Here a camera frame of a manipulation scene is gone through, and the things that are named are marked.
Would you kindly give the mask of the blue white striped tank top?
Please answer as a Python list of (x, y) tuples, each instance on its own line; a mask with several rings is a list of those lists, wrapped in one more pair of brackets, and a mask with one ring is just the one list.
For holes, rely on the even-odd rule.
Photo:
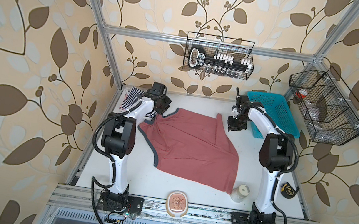
[(152, 93), (152, 90), (147, 92), (132, 87), (127, 91), (126, 96), (119, 106), (119, 111), (125, 117), (132, 117), (137, 120), (152, 119), (156, 116), (155, 103), (160, 97), (160, 94)]

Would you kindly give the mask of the maroon red garment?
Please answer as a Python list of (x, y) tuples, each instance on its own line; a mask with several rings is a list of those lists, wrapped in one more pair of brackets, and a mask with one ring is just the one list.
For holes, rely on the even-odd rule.
[(208, 117), (177, 108), (142, 122), (138, 129), (154, 154), (155, 168), (227, 194), (233, 190), (239, 155), (221, 114)]

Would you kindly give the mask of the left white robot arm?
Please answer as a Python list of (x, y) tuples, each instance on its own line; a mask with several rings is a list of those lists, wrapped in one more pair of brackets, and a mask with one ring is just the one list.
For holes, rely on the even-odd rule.
[(155, 82), (152, 88), (139, 94), (137, 102), (121, 113), (110, 113), (92, 137), (94, 150), (110, 164), (110, 182), (103, 185), (91, 178), (92, 209), (99, 224), (125, 224), (134, 214), (141, 214), (144, 199), (129, 195), (127, 160), (132, 152), (136, 129), (151, 111), (163, 114), (170, 107), (167, 87)]

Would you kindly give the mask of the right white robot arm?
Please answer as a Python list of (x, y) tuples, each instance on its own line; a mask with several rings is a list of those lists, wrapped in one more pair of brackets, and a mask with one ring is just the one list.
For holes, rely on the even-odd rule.
[(253, 122), (264, 134), (264, 142), (259, 151), (262, 178), (256, 200), (247, 219), (242, 224), (276, 224), (277, 213), (287, 224), (287, 216), (276, 204), (281, 178), (296, 169), (299, 153), (294, 137), (285, 133), (270, 117), (260, 102), (251, 101), (249, 96), (241, 95), (236, 88), (236, 102), (232, 107), (234, 116), (228, 117), (229, 131), (242, 131), (248, 122)]

